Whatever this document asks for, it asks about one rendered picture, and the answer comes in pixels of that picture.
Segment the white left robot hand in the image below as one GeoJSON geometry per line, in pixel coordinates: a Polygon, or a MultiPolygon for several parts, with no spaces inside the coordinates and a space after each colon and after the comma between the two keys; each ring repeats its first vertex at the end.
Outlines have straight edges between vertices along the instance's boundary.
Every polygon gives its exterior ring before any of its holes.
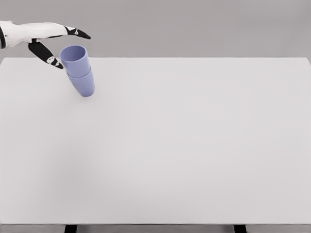
{"type": "Polygon", "coordinates": [[[41,40],[58,38],[67,35],[77,36],[88,40],[91,39],[90,35],[78,28],[64,26],[57,23],[29,23],[23,24],[22,26],[30,38],[30,42],[28,42],[28,49],[40,60],[58,69],[63,69],[63,65],[57,60],[53,53],[41,43],[41,40]]]}

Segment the blue plastic cup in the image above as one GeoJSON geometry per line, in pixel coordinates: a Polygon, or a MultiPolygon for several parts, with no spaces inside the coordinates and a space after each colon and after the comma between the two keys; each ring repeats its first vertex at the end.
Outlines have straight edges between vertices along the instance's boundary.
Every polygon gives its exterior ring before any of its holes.
{"type": "Polygon", "coordinates": [[[95,82],[91,68],[89,69],[89,72],[81,78],[72,77],[67,72],[66,74],[70,82],[72,83],[73,87],[82,97],[89,97],[94,93],[95,82]]]}
{"type": "Polygon", "coordinates": [[[82,78],[90,71],[87,50],[81,45],[70,45],[60,51],[60,60],[73,78],[82,78]]]}

